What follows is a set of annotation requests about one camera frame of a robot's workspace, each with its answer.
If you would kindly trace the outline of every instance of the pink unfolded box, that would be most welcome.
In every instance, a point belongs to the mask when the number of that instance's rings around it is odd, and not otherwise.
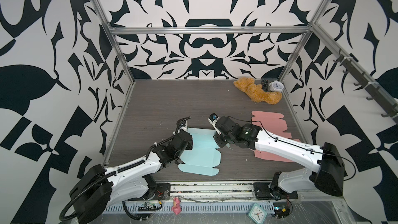
[[[287,124],[286,121],[282,119],[284,117],[283,114],[277,112],[261,111],[253,111],[251,112],[251,114],[254,116],[251,118],[251,121],[261,121],[266,130],[284,138],[292,138],[290,132],[284,132],[287,130]],[[253,124],[261,127],[260,122],[253,122]],[[292,162],[291,160],[284,157],[275,155],[270,152],[262,152],[259,150],[254,151],[254,156],[265,160]]]

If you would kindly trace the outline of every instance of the orange plush toy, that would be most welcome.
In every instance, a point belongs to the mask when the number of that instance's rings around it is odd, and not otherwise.
[[[263,86],[261,84],[255,85],[253,78],[242,77],[234,81],[234,85],[237,89],[245,92],[254,102],[265,101],[274,105],[282,98],[281,92],[264,92]]]

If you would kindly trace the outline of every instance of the wall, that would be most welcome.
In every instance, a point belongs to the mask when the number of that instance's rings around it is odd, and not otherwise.
[[[114,27],[307,25],[320,1],[100,0]],[[119,41],[138,79],[277,78],[299,40],[297,35],[134,35]]]
[[[333,0],[320,22],[394,97],[396,2]],[[309,140],[335,144],[355,163],[355,177],[344,182],[350,208],[372,224],[398,221],[398,126],[334,59],[312,34],[285,80],[289,98]],[[354,168],[345,164],[350,177]]]
[[[59,222],[128,87],[88,0],[0,0],[1,223]]]

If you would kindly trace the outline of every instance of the pink figurine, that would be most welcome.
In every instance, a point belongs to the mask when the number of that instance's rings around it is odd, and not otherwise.
[[[174,197],[172,211],[175,214],[179,214],[181,212],[180,202],[181,201],[178,199],[178,197]]]

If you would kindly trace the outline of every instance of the round clock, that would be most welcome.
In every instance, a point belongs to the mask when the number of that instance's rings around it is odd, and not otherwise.
[[[260,207],[257,203],[255,203],[251,207],[251,210],[248,213],[248,217],[256,224],[262,224],[266,216],[267,213],[265,212],[265,210],[262,207]]]

